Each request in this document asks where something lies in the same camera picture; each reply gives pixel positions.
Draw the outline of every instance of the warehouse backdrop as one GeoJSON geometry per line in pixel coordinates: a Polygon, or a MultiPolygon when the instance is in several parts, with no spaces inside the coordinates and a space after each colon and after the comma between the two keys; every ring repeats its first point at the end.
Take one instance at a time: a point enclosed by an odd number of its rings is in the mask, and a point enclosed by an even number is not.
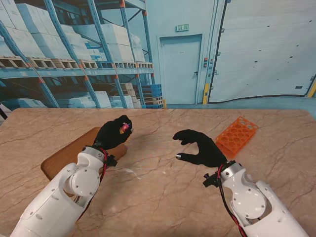
{"type": "Polygon", "coordinates": [[[315,97],[315,11],[314,0],[0,0],[0,102],[174,108],[315,97]]]}

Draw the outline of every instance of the small colorful object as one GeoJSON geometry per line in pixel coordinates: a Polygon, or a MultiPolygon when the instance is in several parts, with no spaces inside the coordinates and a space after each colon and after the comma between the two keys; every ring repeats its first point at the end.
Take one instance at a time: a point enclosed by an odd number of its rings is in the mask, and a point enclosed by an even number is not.
{"type": "Polygon", "coordinates": [[[123,123],[123,126],[121,127],[121,128],[119,128],[119,133],[120,134],[123,134],[123,133],[125,133],[127,130],[128,130],[128,128],[129,128],[129,124],[127,124],[127,123],[123,123]]]}
{"type": "Polygon", "coordinates": [[[257,125],[239,117],[215,139],[215,144],[227,158],[232,159],[249,142],[257,129],[257,125]]]}

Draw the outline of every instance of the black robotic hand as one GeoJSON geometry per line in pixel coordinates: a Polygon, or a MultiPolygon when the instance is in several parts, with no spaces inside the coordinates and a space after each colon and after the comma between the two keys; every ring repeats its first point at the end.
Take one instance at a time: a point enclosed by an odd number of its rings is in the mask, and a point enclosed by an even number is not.
{"type": "Polygon", "coordinates": [[[173,136],[173,140],[180,140],[181,145],[197,143],[198,154],[179,153],[177,158],[192,164],[204,164],[207,167],[220,167],[227,161],[221,150],[215,145],[213,140],[204,133],[194,130],[182,130],[173,136]]]}
{"type": "Polygon", "coordinates": [[[126,115],[122,115],[113,121],[108,121],[101,127],[94,140],[94,146],[101,147],[104,150],[112,149],[126,142],[131,133],[132,121],[126,115]],[[122,128],[124,123],[128,124],[129,128],[123,134],[120,134],[119,129],[122,128]]]}

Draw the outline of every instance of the marble countertop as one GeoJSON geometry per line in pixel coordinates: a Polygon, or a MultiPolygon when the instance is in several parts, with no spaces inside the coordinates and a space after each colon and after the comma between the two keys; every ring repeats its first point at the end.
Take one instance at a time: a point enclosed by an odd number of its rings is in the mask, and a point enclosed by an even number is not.
{"type": "Polygon", "coordinates": [[[133,121],[127,154],[106,176],[76,237],[237,237],[219,190],[202,184],[215,169],[175,159],[175,132],[216,138],[236,118],[257,124],[237,154],[254,180],[275,191],[310,236],[316,236],[316,122],[300,110],[18,109],[0,126],[0,233],[9,235],[47,185],[40,164],[90,129],[123,114],[133,121]]]}

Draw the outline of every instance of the wooden cutting board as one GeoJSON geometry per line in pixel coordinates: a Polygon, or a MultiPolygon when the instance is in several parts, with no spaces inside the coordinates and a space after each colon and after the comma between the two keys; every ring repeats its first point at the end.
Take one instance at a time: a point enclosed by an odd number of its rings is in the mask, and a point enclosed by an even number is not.
{"type": "MultiPolygon", "coordinates": [[[[89,145],[91,146],[94,142],[95,137],[97,136],[100,127],[95,127],[74,140],[72,143],[68,144],[49,158],[43,161],[40,168],[46,175],[49,180],[52,180],[59,171],[64,168],[67,164],[77,163],[78,153],[82,149],[89,145]]],[[[117,147],[107,150],[110,155],[114,155],[115,160],[119,160],[127,152],[127,146],[125,144],[120,144],[117,147]]]]}

